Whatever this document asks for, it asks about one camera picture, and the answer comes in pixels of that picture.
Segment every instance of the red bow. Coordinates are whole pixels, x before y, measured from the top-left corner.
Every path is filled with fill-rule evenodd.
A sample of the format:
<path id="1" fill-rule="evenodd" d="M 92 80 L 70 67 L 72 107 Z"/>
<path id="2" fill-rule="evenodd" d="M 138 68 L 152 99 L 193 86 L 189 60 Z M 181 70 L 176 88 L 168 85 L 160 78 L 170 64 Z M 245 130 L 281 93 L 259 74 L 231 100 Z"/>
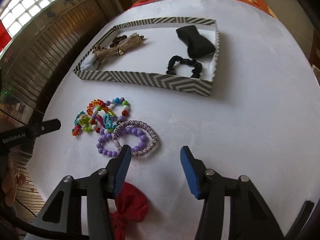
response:
<path id="1" fill-rule="evenodd" d="M 117 211 L 110 214 L 113 231 L 116 240 L 125 240 L 128 222 L 141 222 L 148 214 L 148 200 L 135 186 L 125 182 L 115 203 Z"/>

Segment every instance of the table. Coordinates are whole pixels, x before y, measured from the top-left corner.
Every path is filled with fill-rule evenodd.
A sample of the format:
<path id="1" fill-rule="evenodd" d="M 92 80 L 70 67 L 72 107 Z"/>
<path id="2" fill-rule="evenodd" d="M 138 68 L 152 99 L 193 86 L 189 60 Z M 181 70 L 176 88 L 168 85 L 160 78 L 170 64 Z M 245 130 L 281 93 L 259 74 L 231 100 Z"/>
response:
<path id="1" fill-rule="evenodd" d="M 127 239 L 194 238 L 203 202 L 189 191 L 180 164 L 184 145 L 222 176 L 248 175 L 286 234 L 303 202 L 320 196 L 320 90 L 307 59 L 281 22 L 235 0 L 162 0 L 130 9 L 84 51 L 113 25 L 166 16 L 217 20 L 220 55 L 211 96 L 84 81 L 72 66 L 44 116 L 58 118 L 61 129 L 37 138 L 27 164 L 35 186 L 46 200 L 65 175 L 76 179 L 105 167 L 109 158 L 97 153 L 98 135 L 72 137 L 73 121 L 94 99 L 124 97 L 130 119 L 146 122 L 160 138 L 152 154 L 133 158 L 129 167 L 126 181 L 148 197 L 150 211 L 130 225 Z M 228 238 L 228 199 L 225 209 L 222 239 Z"/>

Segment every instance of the metal bolt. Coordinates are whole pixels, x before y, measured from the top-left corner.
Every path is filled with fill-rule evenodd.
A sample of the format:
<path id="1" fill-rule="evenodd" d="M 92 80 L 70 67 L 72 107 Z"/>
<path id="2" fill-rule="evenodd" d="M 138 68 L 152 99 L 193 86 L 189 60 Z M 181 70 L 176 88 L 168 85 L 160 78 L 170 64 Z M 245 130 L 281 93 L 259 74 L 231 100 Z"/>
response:
<path id="1" fill-rule="evenodd" d="M 107 174 L 107 170 L 106 169 L 100 169 L 100 170 L 98 170 L 98 174 L 99 175 L 105 175 L 105 174 Z"/>
<path id="2" fill-rule="evenodd" d="M 205 174 L 208 176 L 212 176 L 212 175 L 214 175 L 214 170 L 213 169 L 206 169 Z"/>
<path id="3" fill-rule="evenodd" d="M 241 179 L 242 182 L 248 182 L 248 181 L 250 180 L 249 177 L 246 176 L 246 175 L 242 175 L 242 176 L 240 177 L 240 179 Z"/>
<path id="4" fill-rule="evenodd" d="M 70 175 L 65 176 L 65 177 L 63 178 L 63 182 L 69 182 L 69 181 L 71 181 L 71 179 L 72 179 L 72 177 L 71 177 Z"/>

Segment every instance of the black hair tie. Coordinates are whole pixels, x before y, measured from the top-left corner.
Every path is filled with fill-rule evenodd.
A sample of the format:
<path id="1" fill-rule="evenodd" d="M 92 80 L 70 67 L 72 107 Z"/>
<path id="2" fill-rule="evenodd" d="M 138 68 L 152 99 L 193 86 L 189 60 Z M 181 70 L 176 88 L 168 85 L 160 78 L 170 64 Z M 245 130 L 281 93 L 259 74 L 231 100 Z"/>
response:
<path id="1" fill-rule="evenodd" d="M 190 67 L 194 67 L 192 70 L 193 75 L 191 76 L 192 78 L 200 78 L 200 73 L 202 71 L 202 64 L 197 62 L 195 59 L 190 60 L 188 58 L 182 58 L 180 56 L 173 56 L 168 63 L 168 70 L 167 70 L 167 75 L 176 75 L 174 64 L 176 62 L 180 62 L 182 65 L 188 65 Z"/>

